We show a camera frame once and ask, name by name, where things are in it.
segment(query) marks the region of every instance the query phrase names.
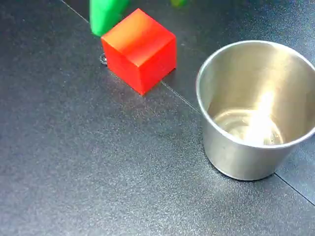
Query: stainless steel cup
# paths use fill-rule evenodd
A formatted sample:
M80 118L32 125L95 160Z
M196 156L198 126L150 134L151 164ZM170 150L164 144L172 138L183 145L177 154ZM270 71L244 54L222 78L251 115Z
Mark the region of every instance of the stainless steel cup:
M202 65L196 93L203 144L225 175L256 180L315 132L315 68L295 50L242 41Z

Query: toy block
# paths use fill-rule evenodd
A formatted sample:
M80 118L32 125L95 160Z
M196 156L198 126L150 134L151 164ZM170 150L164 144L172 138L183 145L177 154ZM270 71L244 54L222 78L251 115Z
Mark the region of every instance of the toy block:
M175 35L140 9L101 42L108 68L141 95L176 68Z

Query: red block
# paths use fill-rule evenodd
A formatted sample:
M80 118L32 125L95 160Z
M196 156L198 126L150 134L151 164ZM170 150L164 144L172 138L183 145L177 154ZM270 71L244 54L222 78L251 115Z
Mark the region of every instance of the red block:
M108 68L144 95L176 68L176 37L140 9L101 38Z

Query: green block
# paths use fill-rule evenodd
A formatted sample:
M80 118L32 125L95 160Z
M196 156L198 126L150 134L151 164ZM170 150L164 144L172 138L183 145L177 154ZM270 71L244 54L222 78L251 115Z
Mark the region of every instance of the green block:
M173 6L183 6L186 0L171 0Z
M90 0L90 26L93 34L102 36L121 19L129 0Z

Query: cup rim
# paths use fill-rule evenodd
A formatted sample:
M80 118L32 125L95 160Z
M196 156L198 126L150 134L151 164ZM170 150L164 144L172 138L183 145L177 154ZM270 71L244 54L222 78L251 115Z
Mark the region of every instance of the cup rim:
M208 123L210 123L218 132L220 132L223 136L225 136L226 138L228 138L229 140L243 145L243 146L247 146L247 147L252 147L252 148L261 148L261 149L281 149L281 148L288 148L290 146L296 145L306 139L308 139L309 137L311 137L314 133L315 133L315 126L306 134L304 134L303 136L299 137L298 139L295 139L291 142L288 143L284 143L284 144L276 144L276 145L251 145L246 143L245 141L238 139L236 137L234 137L233 135L229 134L228 132L226 132L225 130L221 129L213 120L212 118L209 116L208 112L206 111L206 109L203 107L202 101L201 101L201 95L200 95L200 81L201 81L201 75L203 74L205 68L207 67L207 65L217 56L219 55L222 51L225 51L228 48L231 48L233 46L236 45L240 45L240 44L247 44L247 43L260 43L260 44L269 44L272 45L274 47L278 47L281 49L284 49L286 51L288 51L289 54L293 54L298 56L300 59L302 59L315 73L315 67L304 57L302 56L300 53L298 53L296 50L285 46L283 44L280 43L275 43L275 42L270 42L270 41L264 41L264 40L244 40L244 41L238 41L235 43L231 43L228 44L218 50L216 50L214 53L212 53L202 64L202 66L200 67L198 74L197 74L197 79L196 79L196 95L197 95L197 100L198 100L198 104L199 107L201 109L202 115L204 116L204 118L207 120Z

